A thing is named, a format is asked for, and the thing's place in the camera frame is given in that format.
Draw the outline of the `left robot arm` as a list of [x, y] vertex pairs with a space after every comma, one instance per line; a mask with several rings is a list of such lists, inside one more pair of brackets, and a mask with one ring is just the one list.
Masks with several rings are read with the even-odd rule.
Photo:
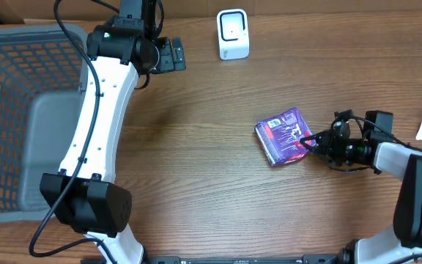
[[163, 20], [160, 1], [123, 1], [78, 48], [88, 72], [75, 134], [58, 171], [40, 181], [48, 217], [94, 243], [104, 263], [149, 262], [129, 225], [131, 193], [115, 183], [115, 159], [133, 92], [154, 74], [186, 68], [181, 40], [161, 36]]

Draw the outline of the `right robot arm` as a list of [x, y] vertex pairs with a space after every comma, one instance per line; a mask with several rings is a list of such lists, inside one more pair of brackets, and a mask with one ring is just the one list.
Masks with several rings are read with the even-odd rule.
[[413, 263], [422, 260], [422, 149], [397, 139], [391, 132], [393, 114], [368, 111], [336, 112], [326, 131], [300, 139], [309, 152], [333, 170], [373, 169], [401, 181], [393, 215], [386, 230], [347, 244], [335, 263]]

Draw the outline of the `red purple snack pack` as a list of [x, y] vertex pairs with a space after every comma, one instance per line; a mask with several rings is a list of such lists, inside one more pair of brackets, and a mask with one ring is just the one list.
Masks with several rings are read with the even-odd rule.
[[258, 121], [254, 130], [271, 166], [302, 159], [308, 149], [300, 140], [313, 135], [298, 107]]

